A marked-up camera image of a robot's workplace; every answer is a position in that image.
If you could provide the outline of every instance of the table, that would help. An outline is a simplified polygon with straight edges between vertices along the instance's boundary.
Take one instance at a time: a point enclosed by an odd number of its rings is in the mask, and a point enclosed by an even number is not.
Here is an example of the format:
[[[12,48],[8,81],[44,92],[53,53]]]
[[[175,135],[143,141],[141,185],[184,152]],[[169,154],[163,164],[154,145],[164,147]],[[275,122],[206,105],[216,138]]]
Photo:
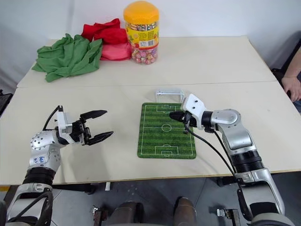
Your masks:
[[[83,87],[127,85],[185,85],[276,81],[252,47],[242,37],[161,38],[155,64],[101,61],[99,70],[52,83],[43,73],[29,70],[18,84],[28,87]]]
[[[54,87],[18,88],[4,112],[0,120],[1,185],[22,182],[30,157],[29,141],[41,131],[56,105],[63,105],[74,120],[90,110],[108,110],[87,123],[92,134],[111,130],[115,133],[93,146],[68,145],[62,149],[63,161],[55,184],[229,175],[216,153],[199,140],[195,140],[194,160],[137,157],[141,105],[155,101],[154,91],[158,86]],[[272,172],[300,170],[301,117],[278,82],[169,87],[194,93],[210,110],[238,110],[265,166]],[[200,130],[196,133],[222,152],[212,134]]]

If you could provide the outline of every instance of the yellow lid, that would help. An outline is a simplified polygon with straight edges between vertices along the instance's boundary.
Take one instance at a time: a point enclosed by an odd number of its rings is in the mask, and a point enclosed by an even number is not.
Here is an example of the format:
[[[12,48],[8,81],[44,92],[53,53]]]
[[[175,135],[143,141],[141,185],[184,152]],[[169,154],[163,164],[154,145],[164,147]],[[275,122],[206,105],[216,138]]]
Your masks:
[[[135,1],[124,9],[123,17],[130,24],[152,24],[159,20],[159,10],[147,1]]]

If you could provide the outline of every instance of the white wall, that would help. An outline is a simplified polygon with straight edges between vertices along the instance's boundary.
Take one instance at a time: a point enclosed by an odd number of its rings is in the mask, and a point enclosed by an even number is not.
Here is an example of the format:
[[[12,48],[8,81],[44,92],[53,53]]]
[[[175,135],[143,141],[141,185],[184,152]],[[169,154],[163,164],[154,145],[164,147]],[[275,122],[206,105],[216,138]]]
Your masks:
[[[132,1],[0,0],[0,88],[15,89],[47,39],[81,34],[84,23],[122,19]],[[161,37],[247,35],[270,67],[281,66],[286,40],[301,30],[300,0],[149,2],[160,9]]]

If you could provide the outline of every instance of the green mat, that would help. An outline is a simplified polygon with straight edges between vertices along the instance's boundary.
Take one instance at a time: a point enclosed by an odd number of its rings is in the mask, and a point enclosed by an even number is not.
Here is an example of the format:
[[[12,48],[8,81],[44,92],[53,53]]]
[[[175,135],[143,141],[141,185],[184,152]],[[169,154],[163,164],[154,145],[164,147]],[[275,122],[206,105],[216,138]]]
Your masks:
[[[195,159],[194,137],[184,134],[183,123],[169,117],[181,104],[144,103],[142,105],[138,157],[156,159]]]

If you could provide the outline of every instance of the center circle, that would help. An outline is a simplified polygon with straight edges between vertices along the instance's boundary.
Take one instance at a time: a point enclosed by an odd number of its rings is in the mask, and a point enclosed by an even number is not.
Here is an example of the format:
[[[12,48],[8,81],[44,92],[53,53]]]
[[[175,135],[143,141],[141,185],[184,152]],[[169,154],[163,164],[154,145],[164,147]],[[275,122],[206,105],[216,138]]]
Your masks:
[[[164,124],[164,125],[162,125],[161,126],[161,129],[164,131],[164,132],[169,132],[169,131],[171,131],[171,125],[169,125],[169,124]]]

